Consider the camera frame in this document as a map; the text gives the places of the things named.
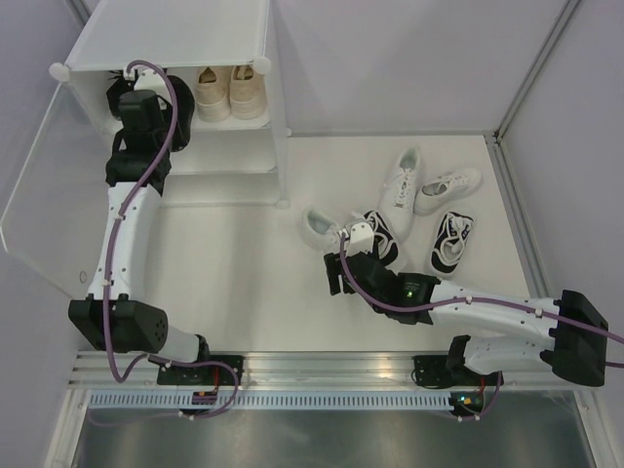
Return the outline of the black white patterned sneaker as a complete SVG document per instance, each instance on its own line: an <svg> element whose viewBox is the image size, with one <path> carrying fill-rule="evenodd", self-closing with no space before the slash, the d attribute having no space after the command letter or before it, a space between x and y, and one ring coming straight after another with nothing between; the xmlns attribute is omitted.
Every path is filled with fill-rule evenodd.
<svg viewBox="0 0 624 468"><path fill-rule="evenodd" d="M382 265L394 273L398 273L404 266L400 243L396 240L393 230L381 213L371 210L363 214L353 212L352 215L365 221L371 227L377 256Z"/></svg>

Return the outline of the beige lace sneaker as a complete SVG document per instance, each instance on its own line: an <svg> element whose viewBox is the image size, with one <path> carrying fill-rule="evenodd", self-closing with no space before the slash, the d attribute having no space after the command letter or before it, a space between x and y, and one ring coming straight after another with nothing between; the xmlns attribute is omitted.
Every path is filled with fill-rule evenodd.
<svg viewBox="0 0 624 468"><path fill-rule="evenodd" d="M241 120L259 117L266 109L264 77L250 65L232 68L229 86L231 113Z"/></svg>
<svg viewBox="0 0 624 468"><path fill-rule="evenodd" d="M229 86L231 66L208 66L198 75L195 98L199 118L220 122L231 113Z"/></svg>

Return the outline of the white plastic shoe cabinet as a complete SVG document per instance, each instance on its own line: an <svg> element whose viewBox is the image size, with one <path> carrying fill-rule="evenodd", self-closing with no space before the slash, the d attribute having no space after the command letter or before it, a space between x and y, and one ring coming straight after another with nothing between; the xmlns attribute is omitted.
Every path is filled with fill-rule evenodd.
<svg viewBox="0 0 624 468"><path fill-rule="evenodd" d="M68 84L94 129L122 127L123 91L175 85L190 140L171 157L169 206L288 205L287 139L274 8L268 1L101 1L67 59Z"/></svg>

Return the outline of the black canvas sneaker front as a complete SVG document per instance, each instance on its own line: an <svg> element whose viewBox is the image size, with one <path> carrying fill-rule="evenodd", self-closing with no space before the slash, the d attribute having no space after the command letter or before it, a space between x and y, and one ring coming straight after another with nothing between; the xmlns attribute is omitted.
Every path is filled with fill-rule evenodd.
<svg viewBox="0 0 624 468"><path fill-rule="evenodd" d="M168 76L175 90L178 114L172 141L172 151L183 150L191 139L191 123L195 111L195 98L189 86L179 77Z"/></svg>

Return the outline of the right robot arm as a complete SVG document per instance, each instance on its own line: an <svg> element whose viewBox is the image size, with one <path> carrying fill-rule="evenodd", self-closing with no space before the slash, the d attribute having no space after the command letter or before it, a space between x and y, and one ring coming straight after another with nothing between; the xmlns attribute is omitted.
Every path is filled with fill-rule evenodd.
<svg viewBox="0 0 624 468"><path fill-rule="evenodd" d="M330 293L356 294L403 325L462 326L488 338L455 337L446 368L454 376L550 371L572 384L605 383L608 324L582 293L514 298L465 289L422 273L394 273L372 254L324 256Z"/></svg>

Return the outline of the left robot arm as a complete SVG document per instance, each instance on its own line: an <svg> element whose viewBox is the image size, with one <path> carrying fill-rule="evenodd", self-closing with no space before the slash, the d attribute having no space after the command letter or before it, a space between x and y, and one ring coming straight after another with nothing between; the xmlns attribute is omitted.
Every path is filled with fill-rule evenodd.
<svg viewBox="0 0 624 468"><path fill-rule="evenodd" d="M176 329L165 311L144 300L150 230L171 169L171 150L163 144L173 107L151 90L130 91L121 95L119 112L123 127L105 167L102 250L86 297L69 303L69 320L98 351L207 361L203 336Z"/></svg>

